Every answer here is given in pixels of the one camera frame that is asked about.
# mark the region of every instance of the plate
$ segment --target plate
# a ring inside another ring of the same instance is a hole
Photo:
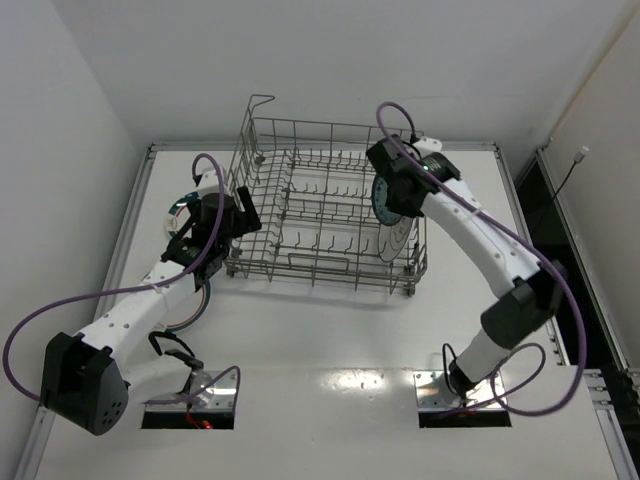
[[[198,200],[198,194],[191,192],[171,205],[164,222],[165,230],[169,237],[174,237],[189,218],[187,203],[192,203],[196,200]]]
[[[397,225],[402,220],[402,215],[392,212],[387,208],[387,182],[380,175],[373,179],[371,188],[371,205],[373,213],[382,225],[388,227]]]
[[[380,225],[378,231],[378,255],[383,262],[395,260],[407,244],[413,219],[402,217],[395,225]]]

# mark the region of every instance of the white plate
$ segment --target white plate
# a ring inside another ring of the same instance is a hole
[[[383,262],[389,263],[396,259],[409,240],[413,219],[402,217],[395,225],[389,227],[380,225],[378,231],[378,255]]]
[[[171,205],[171,208],[167,212],[167,216],[165,217],[164,222],[164,228],[170,237],[173,237],[176,233],[178,233],[178,230],[182,228],[182,226],[189,218],[189,209],[187,208],[187,203],[193,202],[197,199],[198,194],[196,192],[191,192]]]

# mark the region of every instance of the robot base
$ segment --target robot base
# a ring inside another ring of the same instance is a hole
[[[413,378],[421,428],[510,427],[509,414],[497,403],[477,410],[447,414],[463,406],[460,397],[451,393],[442,370],[414,371]],[[504,393],[502,377],[496,378],[496,392]],[[466,406],[473,407],[493,397],[488,380],[483,380],[467,393]]]

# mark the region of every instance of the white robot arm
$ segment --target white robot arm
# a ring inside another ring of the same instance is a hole
[[[441,142],[423,137],[410,146],[407,151],[422,168],[478,211],[482,209],[458,169],[441,153]],[[464,397],[554,315],[561,290],[535,256],[416,175],[415,167],[387,139],[372,146],[367,158],[387,185],[385,207],[395,214],[434,220],[478,267],[498,299],[481,315],[482,328],[449,367],[451,386]],[[378,215],[381,208],[378,205],[374,212]],[[388,218],[393,216],[379,216],[381,221]]]
[[[233,238],[262,227],[246,187],[237,191],[243,212],[230,195],[220,205],[223,186],[211,171],[194,180],[198,195],[188,204],[189,220],[142,280],[152,288],[130,293],[74,336],[59,333],[47,345],[42,404],[95,435],[113,428],[128,403],[189,391],[192,373],[204,366],[198,359],[169,350],[153,361],[129,365],[129,356],[175,305],[222,268]],[[222,220],[211,243],[219,209]],[[204,260],[193,265],[201,254]],[[170,280],[189,267],[191,273]]]

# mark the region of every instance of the wire dish rack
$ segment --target wire dish rack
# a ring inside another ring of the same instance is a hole
[[[394,261],[380,259],[385,244],[378,244],[370,198],[375,172],[365,156],[383,137],[380,129],[256,116],[257,107],[274,99],[251,96],[228,174],[231,192],[243,185],[251,191],[262,230],[233,242],[227,274],[413,295],[427,270],[426,220],[413,222]]]

